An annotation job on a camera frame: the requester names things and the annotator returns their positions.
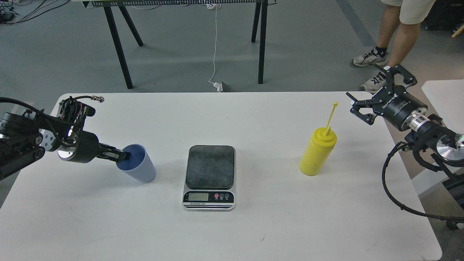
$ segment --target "leg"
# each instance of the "leg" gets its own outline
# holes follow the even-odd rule
[[[388,66],[394,67],[401,64],[403,59],[411,51],[419,37],[420,23],[415,25],[400,24],[400,29],[393,42],[392,55],[388,61]]]
[[[134,35],[135,40],[137,41],[137,44],[138,44],[139,46],[143,46],[142,39],[140,38],[140,35],[139,35],[139,33],[137,32],[137,29],[135,28],[134,23],[132,22],[132,19],[130,18],[129,13],[127,12],[126,7],[125,7],[125,6],[119,7],[119,10],[121,10],[122,16],[124,16],[124,19],[126,20],[127,25],[128,25],[129,28],[130,28],[130,31],[131,31],[132,34]]]
[[[263,84],[264,75],[264,50],[266,48],[266,24],[267,24],[267,6],[268,1],[264,0],[261,5],[261,34],[259,36],[259,66],[258,66],[258,84]]]
[[[400,10],[401,7],[385,6],[382,22],[380,23],[379,38],[377,39],[378,47],[388,47],[393,34],[400,25]]]
[[[253,31],[251,33],[251,42],[256,41],[256,32],[258,31],[258,22],[259,22],[259,11],[261,10],[261,3],[256,3],[255,7],[255,19],[253,20]]]
[[[124,80],[126,80],[126,85],[128,89],[132,89],[132,80],[130,79],[129,69],[127,68],[126,59],[124,57],[124,52],[122,51],[121,41],[119,40],[119,35],[116,29],[116,23],[113,17],[113,12],[111,7],[103,7],[106,14],[106,20],[108,20],[108,25],[110,26],[111,36],[113,37],[113,42],[115,44],[117,57],[119,58],[119,63],[121,64],[122,74],[124,75]]]

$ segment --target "sock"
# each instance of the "sock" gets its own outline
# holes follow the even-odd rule
[[[375,46],[374,49],[377,50],[377,54],[382,58],[385,57],[385,55],[387,54],[387,48],[380,48],[378,46]]]

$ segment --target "cable connector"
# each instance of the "cable connector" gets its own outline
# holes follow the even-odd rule
[[[216,90],[217,90],[218,92],[222,92],[222,91],[223,91],[223,89],[222,89],[222,84],[220,84],[220,83],[213,83],[213,87],[216,88]]]
[[[99,103],[102,103],[102,102],[105,101],[105,98],[103,98],[103,96],[95,96],[95,95],[92,95],[91,100],[93,100],[93,101],[98,101]]]

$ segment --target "yellow nozzle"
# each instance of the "yellow nozzle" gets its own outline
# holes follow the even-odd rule
[[[332,115],[334,114],[335,107],[337,107],[337,106],[338,106],[338,102],[335,102],[335,103],[334,103],[334,107],[333,107],[333,109],[332,109],[332,113],[330,114],[330,117],[329,117],[329,121],[327,122],[327,126],[326,126],[326,128],[328,128],[328,127],[329,127],[330,120],[332,119]]]

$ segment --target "plastic cup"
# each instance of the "plastic cup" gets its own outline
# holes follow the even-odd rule
[[[131,144],[123,151],[130,152],[130,158],[116,163],[116,166],[129,176],[150,183],[155,178],[156,171],[147,150],[140,144]]]

